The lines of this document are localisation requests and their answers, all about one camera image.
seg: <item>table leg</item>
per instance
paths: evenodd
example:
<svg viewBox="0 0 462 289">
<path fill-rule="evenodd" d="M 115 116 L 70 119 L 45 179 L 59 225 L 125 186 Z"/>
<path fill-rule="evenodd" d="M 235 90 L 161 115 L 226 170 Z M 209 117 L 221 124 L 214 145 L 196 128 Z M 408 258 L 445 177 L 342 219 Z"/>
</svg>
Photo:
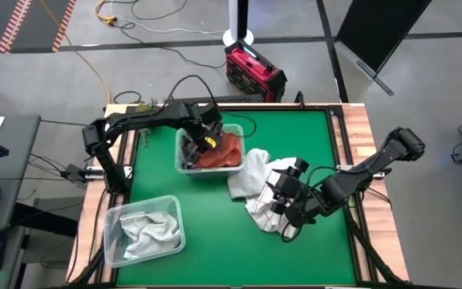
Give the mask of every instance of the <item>table leg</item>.
<svg viewBox="0 0 462 289">
<path fill-rule="evenodd" d="M 75 220 L 21 203 L 15 204 L 10 224 L 12 226 L 25 226 L 68 237 L 75 237 L 78 231 L 78 222 Z"/>
</svg>

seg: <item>red cloth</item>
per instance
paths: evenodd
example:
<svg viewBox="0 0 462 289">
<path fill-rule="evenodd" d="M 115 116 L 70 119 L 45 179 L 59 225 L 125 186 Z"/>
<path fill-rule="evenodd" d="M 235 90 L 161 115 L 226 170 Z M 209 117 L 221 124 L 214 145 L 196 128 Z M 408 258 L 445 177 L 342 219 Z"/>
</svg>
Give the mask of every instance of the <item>red cloth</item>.
<svg viewBox="0 0 462 289">
<path fill-rule="evenodd" d="M 209 149 L 203 153 L 196 163 L 198 169 L 235 167 L 241 163 L 240 138 L 224 132 L 221 145 L 217 149 Z"/>
</svg>

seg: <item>wooden table frame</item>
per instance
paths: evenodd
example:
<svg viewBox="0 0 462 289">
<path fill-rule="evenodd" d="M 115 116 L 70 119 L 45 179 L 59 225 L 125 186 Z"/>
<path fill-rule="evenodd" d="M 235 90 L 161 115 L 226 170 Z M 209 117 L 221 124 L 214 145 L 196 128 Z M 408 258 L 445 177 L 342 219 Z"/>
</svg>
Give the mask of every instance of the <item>wooden table frame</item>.
<svg viewBox="0 0 462 289">
<path fill-rule="evenodd" d="M 105 116 L 114 112 L 124 113 L 130 106 L 136 106 L 136 104 L 110 104 L 107 106 Z M 219 104 L 219 106 L 223 109 L 226 107 L 228 109 L 229 107 L 240 107 L 243 110 L 299 108 L 299 104 Z M 326 109 L 328 119 L 332 123 L 330 131 L 334 131 L 331 141 L 333 142 L 334 150 L 338 153 L 338 156 L 335 156 L 337 164 L 358 164 L 376 152 L 364 104 L 306 104 L 306 107 Z M 134 164 L 135 147 L 138 138 L 135 137 L 135 134 L 136 132 L 124 133 L 110 149 L 111 155 L 117 163 Z M 92 181 L 87 187 L 83 210 L 79 219 L 77 258 L 74 264 L 76 254 L 76 249 L 74 248 L 67 272 L 71 271 L 73 265 L 74 271 L 67 281 L 75 279 L 81 273 L 82 269 L 88 264 L 89 258 L 101 246 L 104 215 L 109 205 L 118 206 L 123 202 L 121 197 L 110 197 L 107 193 L 102 195 L 104 187 L 104 181 Z M 371 188 L 387 195 L 384 181 L 373 181 Z M 99 201 L 101 202 L 101 208 L 96 216 Z M 370 239 L 372 246 L 377 250 L 383 261 L 401 279 L 407 280 L 406 266 L 389 204 L 375 195 L 365 193 L 362 206 L 360 206 L 359 210 L 352 209 L 352 213 L 362 229 L 366 229 L 366 232 L 368 232 L 367 238 Z M 365 255 L 361 245 L 355 240 L 355 242 L 351 242 L 351 246 L 353 247 L 353 259 L 356 259 L 359 265 L 359 270 L 355 269 L 356 279 L 375 281 L 378 278 L 377 271 Z M 92 280 L 94 282 L 115 281 L 116 271 L 105 265 L 99 266 L 94 276 L 92 276 Z"/>
</svg>

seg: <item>crumpled white cloth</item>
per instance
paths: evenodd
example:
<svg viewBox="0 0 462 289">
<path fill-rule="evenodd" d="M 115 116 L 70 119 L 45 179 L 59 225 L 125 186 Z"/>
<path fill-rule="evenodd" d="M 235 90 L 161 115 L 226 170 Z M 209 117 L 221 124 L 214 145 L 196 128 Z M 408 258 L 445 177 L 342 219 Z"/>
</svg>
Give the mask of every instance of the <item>crumpled white cloth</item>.
<svg viewBox="0 0 462 289">
<path fill-rule="evenodd" d="M 124 215 L 120 217 L 120 223 L 132 240 L 124 252 L 126 259 L 165 252 L 180 245 L 177 220 L 165 211 Z"/>
<path fill-rule="evenodd" d="M 295 165 L 296 157 L 287 157 L 281 160 L 273 161 L 265 166 L 266 171 L 269 173 L 269 176 L 265 181 L 268 181 L 270 184 L 275 185 L 279 180 L 279 173 L 272 171 L 272 169 L 288 169 L 290 166 Z M 256 222 L 256 225 L 260 230 L 266 232 L 275 232 L 282 234 L 282 231 L 285 229 L 288 220 L 285 215 L 275 214 L 270 210 L 270 206 L 274 202 L 274 192 L 272 189 L 263 181 L 263 190 L 261 194 L 257 197 L 247 198 L 245 203 L 245 208 L 249 215 Z M 287 238 L 292 238 L 296 232 L 296 228 L 293 226 L 288 226 L 286 228 L 284 236 Z"/>
<path fill-rule="evenodd" d="M 228 177 L 231 198 L 259 196 L 265 187 L 265 180 L 270 171 L 266 163 L 270 155 L 263 149 L 251 149 L 245 156 L 244 168 Z"/>
</svg>

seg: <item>white cable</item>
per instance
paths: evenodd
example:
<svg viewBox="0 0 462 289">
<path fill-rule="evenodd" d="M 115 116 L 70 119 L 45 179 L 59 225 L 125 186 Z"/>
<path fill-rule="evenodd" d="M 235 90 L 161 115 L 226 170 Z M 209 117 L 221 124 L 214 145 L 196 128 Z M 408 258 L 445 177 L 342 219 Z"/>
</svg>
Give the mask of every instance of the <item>white cable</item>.
<svg viewBox="0 0 462 289">
<path fill-rule="evenodd" d="M 212 34 L 218 34 L 218 33 L 224 33 L 225 32 L 225 31 L 191 31 L 191 30 L 187 30 L 187 29 L 184 29 L 184 28 L 173 28 L 173 29 L 169 29 L 167 31 L 159 31 L 159 30 L 156 30 L 156 29 L 149 28 L 149 27 L 145 26 L 142 23 L 138 23 L 138 22 L 133 21 L 131 19 L 127 19 L 122 15 L 115 14 L 113 12 L 113 1 L 114 0 L 110 1 L 110 14 L 111 14 L 111 16 L 117 17 L 117 19 L 123 19 L 123 20 L 126 20 L 128 22 L 135 23 L 136 25 L 141 26 L 141 27 L 143 27 L 143 28 L 145 28 L 145 29 L 147 29 L 147 30 L 149 30 L 151 32 L 170 33 L 170 32 L 176 32 L 176 31 L 184 31 L 184 32 L 188 32 L 188 33 L 201 33 L 201 34 L 204 34 L 204 35 L 212 35 Z"/>
</svg>

